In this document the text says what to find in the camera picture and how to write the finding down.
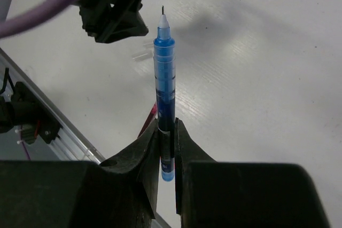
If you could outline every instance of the cable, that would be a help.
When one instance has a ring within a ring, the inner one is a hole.
[[[149,115],[146,118],[146,121],[143,125],[143,127],[140,130],[140,133],[138,135],[138,138],[143,134],[143,132],[145,132],[146,128],[149,127],[149,125],[151,124],[151,122],[154,120],[154,118],[156,117],[157,114],[157,103],[154,103]]]
[[[37,139],[38,135],[39,135],[39,128],[41,127],[41,121],[38,120],[37,122],[37,126],[36,126],[36,130],[34,131],[34,138]]]
[[[4,79],[3,79],[3,84],[2,84],[2,88],[0,90],[0,95],[2,95],[7,88],[7,81],[9,81],[10,86],[12,88],[13,93],[15,92],[15,88],[14,88],[14,84],[13,81],[10,77],[10,69],[9,68],[5,68],[5,75],[4,75]]]
[[[28,12],[0,23],[0,39],[32,29],[56,16],[77,0],[46,0]]]
[[[27,158],[27,160],[31,160],[31,157],[30,157],[30,154],[28,153],[28,150],[27,150],[27,148],[26,148],[26,145],[25,145],[25,142],[24,142],[24,140],[22,139],[22,126],[20,126],[20,132],[19,132],[19,135],[20,135],[20,143],[21,143],[21,145],[22,145],[22,148],[24,148],[24,152],[25,152],[25,155],[26,155],[26,158]]]

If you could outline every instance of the red wire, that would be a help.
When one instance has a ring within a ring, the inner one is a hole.
[[[41,126],[41,121],[38,120],[38,122],[37,122],[37,127],[36,127],[36,131],[34,131],[34,138],[36,138],[36,139],[37,139],[37,137],[38,137],[38,132],[39,132],[40,126]]]
[[[143,132],[146,130],[146,128],[148,128],[148,126],[154,120],[156,114],[157,114],[157,103],[154,103],[149,115],[147,116],[147,119],[146,119],[143,127],[141,128],[141,131],[140,131],[138,137],[140,137],[143,134]]]

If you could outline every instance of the black bracket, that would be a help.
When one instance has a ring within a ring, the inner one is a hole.
[[[120,179],[113,190],[119,196],[109,227],[151,227],[151,219],[156,218],[159,159],[154,120],[138,139],[100,164]]]
[[[12,125],[31,124],[36,135],[47,143],[57,137],[60,124],[41,101],[22,83],[15,84],[15,93],[7,107],[12,113]]]
[[[95,7],[80,7],[83,29],[98,43],[112,43],[131,36],[145,36],[139,14],[141,0],[98,0]]]
[[[176,212],[182,213],[183,179],[188,172],[192,161],[212,161],[205,151],[201,149],[190,137],[183,121],[176,118],[175,124],[175,179],[176,179]]]
[[[2,95],[6,91],[7,82],[10,83],[10,86],[11,86],[12,91],[14,93],[15,89],[14,89],[14,84],[12,82],[12,79],[10,77],[10,69],[9,68],[5,68],[5,75],[4,75],[4,79],[3,79],[3,83],[2,83],[2,88],[0,90],[0,95]]]

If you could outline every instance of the white table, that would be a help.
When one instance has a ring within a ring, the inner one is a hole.
[[[10,15],[40,0],[13,0]],[[143,0],[144,38],[96,44],[72,7],[0,46],[105,156],[137,136],[155,99],[152,59],[161,5],[177,43],[176,115],[219,161],[293,162],[342,223],[340,0]],[[158,212],[172,227],[174,184]]]

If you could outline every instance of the blue pen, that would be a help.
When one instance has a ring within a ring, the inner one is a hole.
[[[161,10],[158,36],[154,40],[153,59],[156,77],[161,175],[163,180],[170,182],[175,176],[175,40],[171,37],[164,7]]]

